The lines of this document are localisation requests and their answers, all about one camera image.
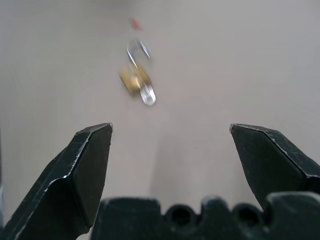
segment gray surface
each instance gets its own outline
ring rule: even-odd
[[[199,210],[207,195],[256,204],[230,123],[280,130],[318,160],[318,1],[6,1],[6,221],[73,134],[104,122],[114,133],[103,196],[156,196],[163,210],[177,202]],[[129,17],[144,31],[135,33]],[[132,99],[118,77],[134,37],[153,57],[153,107]]]

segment padlock shackle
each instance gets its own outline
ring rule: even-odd
[[[126,52],[128,53],[128,56],[131,60],[131,62],[133,63],[133,65],[138,68],[137,64],[136,64],[136,61],[134,59],[134,56],[133,56],[133,51],[136,50],[138,48],[140,48],[144,54],[147,56],[148,59],[150,59],[150,54],[149,54],[149,51],[147,49],[147,47],[143,44],[142,41],[138,40],[138,39],[135,39],[135,40],[132,40],[131,42],[129,42],[127,45],[126,45]]]

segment red mark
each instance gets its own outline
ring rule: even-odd
[[[134,30],[136,30],[136,31],[143,31],[144,30],[134,17],[129,18],[129,22],[130,22],[131,27]]]

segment padlock body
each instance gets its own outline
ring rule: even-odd
[[[119,76],[130,94],[140,91],[144,85],[151,85],[151,80],[145,69],[141,65],[129,63],[119,72]]]

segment brass padlock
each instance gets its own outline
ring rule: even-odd
[[[150,58],[146,46],[141,41],[135,40],[134,42],[131,42],[126,47],[126,51],[131,62],[129,62],[129,64],[120,71],[119,76],[130,94],[134,95],[140,92],[143,102],[146,105],[152,106],[156,102],[156,96],[150,77],[145,69],[136,63],[132,55],[132,51],[135,50],[137,46],[148,58]]]

